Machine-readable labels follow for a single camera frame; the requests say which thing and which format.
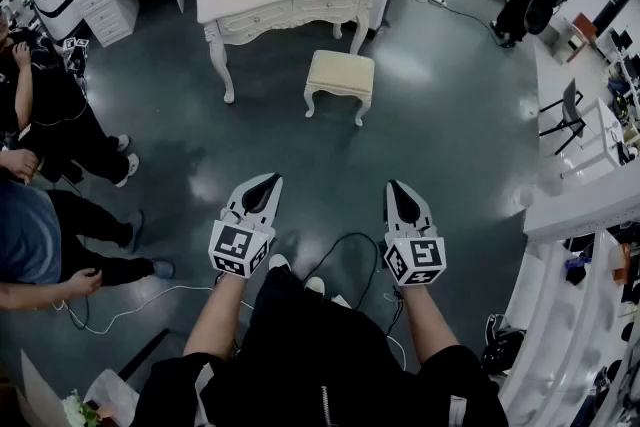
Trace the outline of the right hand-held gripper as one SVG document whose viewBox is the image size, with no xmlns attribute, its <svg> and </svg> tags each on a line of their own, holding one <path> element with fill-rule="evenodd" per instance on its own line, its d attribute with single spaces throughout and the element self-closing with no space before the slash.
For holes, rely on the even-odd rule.
<svg viewBox="0 0 640 427">
<path fill-rule="evenodd" d="M 385 210 L 383 264 L 399 286 L 434 282 L 446 270 L 446 250 L 427 202 L 409 185 L 391 179 L 385 187 Z"/>
</svg>

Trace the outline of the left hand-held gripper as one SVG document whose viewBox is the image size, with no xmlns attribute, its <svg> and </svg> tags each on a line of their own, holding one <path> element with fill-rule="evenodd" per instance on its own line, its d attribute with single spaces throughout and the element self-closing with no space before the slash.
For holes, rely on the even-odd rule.
<svg viewBox="0 0 640 427">
<path fill-rule="evenodd" d="M 208 255 L 223 273 L 249 279 L 269 253 L 284 180 L 278 173 L 255 176 L 232 192 L 211 232 Z"/>
</svg>

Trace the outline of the cream upholstered stool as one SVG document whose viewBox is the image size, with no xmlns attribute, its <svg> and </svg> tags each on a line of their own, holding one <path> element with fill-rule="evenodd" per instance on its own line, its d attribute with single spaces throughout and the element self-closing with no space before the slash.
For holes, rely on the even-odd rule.
<svg viewBox="0 0 640 427">
<path fill-rule="evenodd" d="M 356 54 L 317 50 L 314 52 L 307 76 L 303 98 L 307 105 L 306 118 L 315 113 L 313 95 L 323 91 L 334 96 L 351 96 L 360 102 L 355 115 L 357 127 L 363 126 L 363 116 L 372 104 L 375 62 Z"/>
</svg>

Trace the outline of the person's right forearm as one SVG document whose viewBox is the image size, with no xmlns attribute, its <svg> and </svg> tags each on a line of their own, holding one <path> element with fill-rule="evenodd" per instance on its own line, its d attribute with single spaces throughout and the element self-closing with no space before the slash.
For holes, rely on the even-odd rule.
<svg viewBox="0 0 640 427">
<path fill-rule="evenodd" d="M 401 294 L 420 364 L 438 352 L 459 344 L 424 285 L 403 286 Z"/>
</svg>

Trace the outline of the person's left forearm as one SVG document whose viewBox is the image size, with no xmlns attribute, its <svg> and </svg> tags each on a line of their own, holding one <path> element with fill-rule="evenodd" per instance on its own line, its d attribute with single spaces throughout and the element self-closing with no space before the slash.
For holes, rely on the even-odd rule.
<svg viewBox="0 0 640 427">
<path fill-rule="evenodd" d="M 201 353 L 230 358 L 247 283 L 237 275 L 222 275 L 190 333 L 184 356 Z"/>
</svg>

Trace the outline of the black bag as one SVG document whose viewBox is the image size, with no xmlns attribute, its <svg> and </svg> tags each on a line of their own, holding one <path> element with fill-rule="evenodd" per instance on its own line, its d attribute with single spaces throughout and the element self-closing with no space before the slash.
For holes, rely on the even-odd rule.
<svg viewBox="0 0 640 427">
<path fill-rule="evenodd" d="M 511 326 L 503 314 L 491 314 L 485 326 L 486 347 L 481 365 L 490 375 L 509 371 L 518 356 L 526 336 L 523 329 Z"/>
</svg>

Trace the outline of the person's black clothing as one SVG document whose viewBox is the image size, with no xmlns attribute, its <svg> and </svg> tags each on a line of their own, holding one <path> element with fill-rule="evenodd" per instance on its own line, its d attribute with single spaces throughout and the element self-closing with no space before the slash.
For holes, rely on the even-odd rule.
<svg viewBox="0 0 640 427">
<path fill-rule="evenodd" d="M 239 352 L 156 363 L 131 427 L 509 427 L 460 343 L 403 370 L 364 313 L 269 270 Z"/>
</svg>

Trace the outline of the white curved shelving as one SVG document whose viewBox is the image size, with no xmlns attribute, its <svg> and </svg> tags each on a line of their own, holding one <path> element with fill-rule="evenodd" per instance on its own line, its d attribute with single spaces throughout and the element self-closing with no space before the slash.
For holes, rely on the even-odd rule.
<svg viewBox="0 0 640 427">
<path fill-rule="evenodd" d="M 526 211 L 528 246 L 506 310 L 525 336 L 499 398 L 510 427 L 570 427 L 599 371 L 620 365 L 593 427 L 622 420 L 636 390 L 640 306 L 622 301 L 627 262 L 609 230 L 640 217 L 640 196 L 597 200 L 579 191 Z"/>
</svg>

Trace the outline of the black metal chair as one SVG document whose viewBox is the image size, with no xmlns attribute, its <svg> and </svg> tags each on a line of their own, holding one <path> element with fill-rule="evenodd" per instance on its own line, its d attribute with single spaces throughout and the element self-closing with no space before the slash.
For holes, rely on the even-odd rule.
<svg viewBox="0 0 640 427">
<path fill-rule="evenodd" d="M 569 138 L 554 152 L 555 156 L 562 153 L 576 138 L 582 138 L 584 135 L 586 123 L 578 109 L 578 105 L 583 98 L 584 95 L 578 90 L 576 80 L 572 78 L 564 89 L 561 99 L 539 109 L 540 114 L 546 113 L 556 106 L 560 106 L 562 110 L 562 117 L 558 124 L 554 128 L 540 132 L 540 138 L 552 133 L 563 131 L 564 129 L 569 129 L 571 131 Z"/>
</svg>

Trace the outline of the white work desk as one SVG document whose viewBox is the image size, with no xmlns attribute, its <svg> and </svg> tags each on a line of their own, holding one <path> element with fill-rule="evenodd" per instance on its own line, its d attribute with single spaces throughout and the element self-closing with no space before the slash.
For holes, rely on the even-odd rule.
<svg viewBox="0 0 640 427">
<path fill-rule="evenodd" d="M 623 140 L 620 121 L 610 109 L 612 97 L 605 85 L 606 62 L 586 48 L 570 63 L 562 64 L 546 46 L 534 45 L 538 79 L 538 128 L 542 137 L 541 185 L 561 193 L 603 177 L 619 166 L 616 145 Z M 575 85 L 583 135 L 575 136 L 563 120 L 562 99 Z"/>
</svg>

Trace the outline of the white flower bouquet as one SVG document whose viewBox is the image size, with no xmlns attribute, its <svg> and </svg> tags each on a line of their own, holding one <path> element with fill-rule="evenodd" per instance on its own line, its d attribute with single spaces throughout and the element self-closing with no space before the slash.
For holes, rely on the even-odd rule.
<svg viewBox="0 0 640 427">
<path fill-rule="evenodd" d="M 62 399 L 61 405 L 69 427 L 102 427 L 98 412 L 84 403 L 76 390 Z"/>
</svg>

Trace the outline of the white box appliance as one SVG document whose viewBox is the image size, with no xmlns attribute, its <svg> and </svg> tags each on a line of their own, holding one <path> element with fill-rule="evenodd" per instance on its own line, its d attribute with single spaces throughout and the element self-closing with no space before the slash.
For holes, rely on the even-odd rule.
<svg viewBox="0 0 640 427">
<path fill-rule="evenodd" d="M 33 0 L 35 9 L 49 36 L 60 41 L 71 35 L 83 22 L 76 0 Z"/>
</svg>

